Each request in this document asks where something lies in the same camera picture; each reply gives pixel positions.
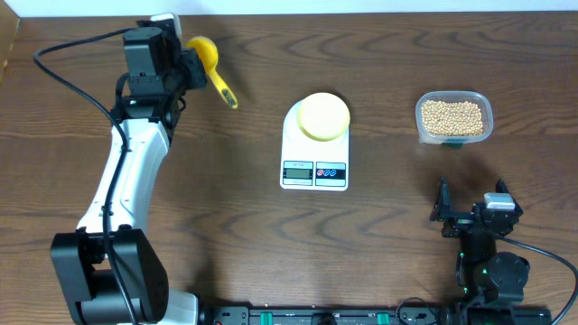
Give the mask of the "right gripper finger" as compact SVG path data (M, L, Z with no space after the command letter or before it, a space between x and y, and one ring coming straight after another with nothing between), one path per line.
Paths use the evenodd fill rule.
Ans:
M442 177L442 179L439 181L438 190L438 197L434 205L434 212L436 215L441 215L442 213L451 210L449 185L445 177Z
M513 208L513 210L516 211L516 213L518 215L523 215L524 214L524 210L521 208L521 206L518 204L518 202L516 201L516 199L514 198L514 196L510 193L506 183L504 182L504 180L502 178L500 178L496 185L495 185L495 190L497 193L500 194L508 194L510 196L510 198L512 199L515 207Z

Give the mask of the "yellow measuring scoop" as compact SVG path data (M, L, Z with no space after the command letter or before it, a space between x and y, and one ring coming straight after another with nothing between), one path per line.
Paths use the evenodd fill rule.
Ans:
M195 36L187 42L187 47L197 52L207 76L227 106L237 109L238 99L236 95L217 71L219 50L216 44L207 37Z

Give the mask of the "yellow plastic bowl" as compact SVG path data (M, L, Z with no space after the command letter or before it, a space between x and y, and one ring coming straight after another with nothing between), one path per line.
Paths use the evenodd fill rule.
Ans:
M319 142L333 141L350 126L350 111L340 97L327 92L311 94L297 109L297 125L304 135Z

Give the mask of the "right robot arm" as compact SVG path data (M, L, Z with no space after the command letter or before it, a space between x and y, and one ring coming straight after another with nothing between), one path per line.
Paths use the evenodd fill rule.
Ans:
M496 241L513 231L523 210L505 182L484 195L469 212L452 208L446 179L438 184L430 220L443 224L442 236L460 241L456 262L457 283L464 296L442 308L442 324L514 324L515 304L524 299L529 262L516 254L499 252Z

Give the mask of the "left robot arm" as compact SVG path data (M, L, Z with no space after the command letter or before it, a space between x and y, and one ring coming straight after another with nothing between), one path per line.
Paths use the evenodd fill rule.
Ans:
M175 14L155 15L120 35L127 70L106 111L107 164L77 228L54 237L52 264L77 324L199 324L199 299L170 287L146 229L185 93L206 85L205 70L197 52L182 47Z

